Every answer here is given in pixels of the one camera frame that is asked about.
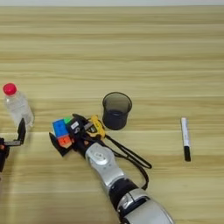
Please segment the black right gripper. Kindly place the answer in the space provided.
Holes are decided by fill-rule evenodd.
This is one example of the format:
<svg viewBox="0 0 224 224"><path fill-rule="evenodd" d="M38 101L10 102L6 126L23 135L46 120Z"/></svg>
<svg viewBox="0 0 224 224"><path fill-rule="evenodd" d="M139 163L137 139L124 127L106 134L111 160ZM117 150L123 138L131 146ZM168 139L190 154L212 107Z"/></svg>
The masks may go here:
<svg viewBox="0 0 224 224"><path fill-rule="evenodd" d="M53 133L49 133L52 145L62 157L72 149L72 146L84 157L88 148L96 142L96 137L91 136L91 133L88 132L94 125L82 115L73 114L73 117L79 121L74 123L76 127L72 129L74 144L69 135L56 137Z"/></svg>

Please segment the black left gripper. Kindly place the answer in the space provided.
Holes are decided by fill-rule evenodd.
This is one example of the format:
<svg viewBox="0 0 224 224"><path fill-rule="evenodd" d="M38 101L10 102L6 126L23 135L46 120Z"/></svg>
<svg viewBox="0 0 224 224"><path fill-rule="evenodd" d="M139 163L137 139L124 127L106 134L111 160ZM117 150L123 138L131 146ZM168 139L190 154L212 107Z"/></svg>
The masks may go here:
<svg viewBox="0 0 224 224"><path fill-rule="evenodd" d="M10 147L20 146L25 140L25 119L22 118L17 129L17 140L5 142L3 138L0 138L0 172L4 170L4 164L6 158L9 156Z"/></svg>

